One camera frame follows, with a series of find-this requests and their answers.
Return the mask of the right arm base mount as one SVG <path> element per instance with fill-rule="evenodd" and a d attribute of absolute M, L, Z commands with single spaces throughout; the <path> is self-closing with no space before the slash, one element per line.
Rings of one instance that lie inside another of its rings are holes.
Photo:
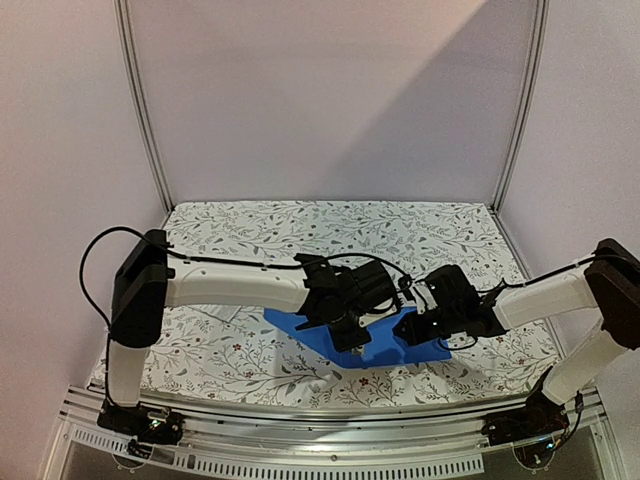
<path fill-rule="evenodd" d="M 564 405 L 559 406 L 541 394 L 532 394 L 520 408 L 487 414 L 481 434 L 490 446 L 512 446 L 516 461 L 525 469 L 545 469 L 555 454 L 576 433 L 584 410 L 583 395 L 574 396 L 574 421 Z"/>

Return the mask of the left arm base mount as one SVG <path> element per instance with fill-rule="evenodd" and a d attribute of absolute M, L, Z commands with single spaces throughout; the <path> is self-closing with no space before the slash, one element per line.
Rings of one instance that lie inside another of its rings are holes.
<path fill-rule="evenodd" d="M 183 438 L 184 416 L 168 407 L 152 408 L 141 404 L 121 407 L 105 400 L 97 425 L 130 438 L 126 452 L 149 459 L 156 446 L 177 446 Z"/>

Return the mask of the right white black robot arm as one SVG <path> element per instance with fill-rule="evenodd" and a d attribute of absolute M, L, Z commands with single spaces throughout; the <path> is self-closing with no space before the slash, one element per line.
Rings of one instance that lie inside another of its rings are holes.
<path fill-rule="evenodd" d="M 538 380 L 529 408 L 558 411 L 610 363 L 639 347 L 639 261 L 604 239 L 589 257 L 520 284 L 479 292 L 457 265 L 417 281 L 417 309 L 393 333 L 409 346 L 458 333 L 493 338 L 534 321 L 593 309 L 600 319 L 589 335 Z"/>

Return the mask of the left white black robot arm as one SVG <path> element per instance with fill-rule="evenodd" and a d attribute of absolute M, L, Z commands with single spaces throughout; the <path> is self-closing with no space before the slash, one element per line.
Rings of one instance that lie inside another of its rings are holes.
<path fill-rule="evenodd" d="M 393 294 L 375 260 L 349 268 L 305 254 L 275 264 L 188 256 L 170 250 L 165 231 L 150 230 L 114 276 L 107 397 L 119 407 L 139 404 L 144 363 L 169 307 L 249 306 L 294 314 L 303 319 L 297 330 L 322 329 L 344 353 L 371 341 L 364 320 Z"/>

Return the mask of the blue folder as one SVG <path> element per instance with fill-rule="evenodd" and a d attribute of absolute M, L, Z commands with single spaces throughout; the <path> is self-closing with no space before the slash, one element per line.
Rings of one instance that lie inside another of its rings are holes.
<path fill-rule="evenodd" d="M 436 340 L 418 346 L 409 346 L 397 338 L 393 327 L 404 314 L 416 313 L 415 307 L 404 307 L 400 314 L 387 317 L 368 327 L 372 341 L 364 346 L 364 353 L 356 355 L 339 353 L 334 349 L 327 327 L 297 331 L 295 327 L 305 321 L 302 316 L 273 309 L 264 310 L 264 318 L 295 341 L 310 348 L 326 360 L 345 369 L 365 369 L 373 367 L 393 367 L 416 363 L 444 361 L 452 358 L 452 353 L 442 349 Z"/>

